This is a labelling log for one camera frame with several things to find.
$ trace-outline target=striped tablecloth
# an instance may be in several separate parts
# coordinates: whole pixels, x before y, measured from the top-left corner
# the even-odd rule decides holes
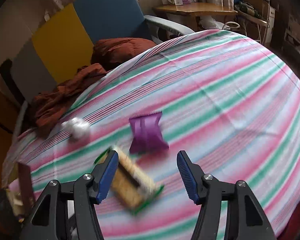
[[[163,113],[170,149],[134,159],[165,191],[137,216],[110,192],[96,207],[106,239],[190,239],[200,206],[186,194],[179,150],[221,181],[247,181],[275,233],[283,230],[300,199],[300,80],[268,49],[227,31],[179,37],[116,68],[60,120],[87,120],[89,138],[72,140],[60,123],[46,140],[23,135],[5,160],[3,184],[16,160],[31,167],[36,197],[51,179],[75,180],[110,145],[128,152],[128,118],[152,111]],[[217,239],[225,221],[223,203]]]

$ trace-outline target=brown blanket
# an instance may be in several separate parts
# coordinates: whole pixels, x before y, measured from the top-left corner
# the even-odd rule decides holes
[[[72,80],[59,84],[52,92],[43,92],[34,97],[28,115],[30,122],[39,128],[39,136],[48,136],[60,117],[86,88],[105,76],[109,70],[155,45],[153,41],[140,38],[98,41],[94,46],[92,65],[78,69]]]

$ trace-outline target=purple snack package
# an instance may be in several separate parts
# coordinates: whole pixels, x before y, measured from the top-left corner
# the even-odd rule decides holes
[[[168,149],[169,145],[163,140],[159,128],[162,112],[145,114],[129,118],[133,140],[130,153]]]

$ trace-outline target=crumpled white paper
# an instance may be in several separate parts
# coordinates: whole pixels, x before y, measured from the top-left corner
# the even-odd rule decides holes
[[[61,126],[75,139],[80,139],[90,130],[90,124],[87,121],[77,117],[74,117],[69,121],[63,122]]]

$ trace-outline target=wooden table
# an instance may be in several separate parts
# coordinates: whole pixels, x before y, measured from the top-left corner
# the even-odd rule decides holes
[[[153,8],[156,15],[160,18],[168,19],[167,13],[182,15],[187,17],[187,25],[195,32],[198,31],[198,24],[200,16],[205,15],[221,15],[221,16],[234,16],[237,12],[233,9],[216,5],[213,3],[196,2],[184,5],[162,5]]]

